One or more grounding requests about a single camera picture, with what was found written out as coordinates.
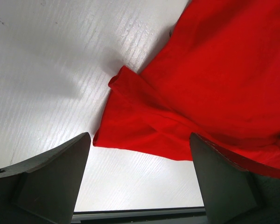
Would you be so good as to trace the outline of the red t shirt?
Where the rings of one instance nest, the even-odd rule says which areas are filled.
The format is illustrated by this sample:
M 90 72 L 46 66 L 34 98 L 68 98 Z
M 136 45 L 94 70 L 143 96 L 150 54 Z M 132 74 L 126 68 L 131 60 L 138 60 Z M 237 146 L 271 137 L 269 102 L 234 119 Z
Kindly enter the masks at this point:
M 193 159 L 193 133 L 280 179 L 280 0 L 194 0 L 140 73 L 123 66 L 96 147 Z

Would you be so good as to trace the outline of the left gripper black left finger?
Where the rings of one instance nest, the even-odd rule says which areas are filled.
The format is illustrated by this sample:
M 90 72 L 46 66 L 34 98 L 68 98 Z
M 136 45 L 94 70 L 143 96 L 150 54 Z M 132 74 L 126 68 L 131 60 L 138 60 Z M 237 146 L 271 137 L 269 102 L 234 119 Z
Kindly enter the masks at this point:
M 82 133 L 0 168 L 0 224 L 71 223 L 90 146 L 90 135 Z

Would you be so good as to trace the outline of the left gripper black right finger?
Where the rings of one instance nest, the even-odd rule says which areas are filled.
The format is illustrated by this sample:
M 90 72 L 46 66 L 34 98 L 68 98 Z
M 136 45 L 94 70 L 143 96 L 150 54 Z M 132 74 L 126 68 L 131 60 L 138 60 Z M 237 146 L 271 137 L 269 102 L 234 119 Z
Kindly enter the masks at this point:
M 189 144 L 210 224 L 280 224 L 280 169 L 196 133 Z

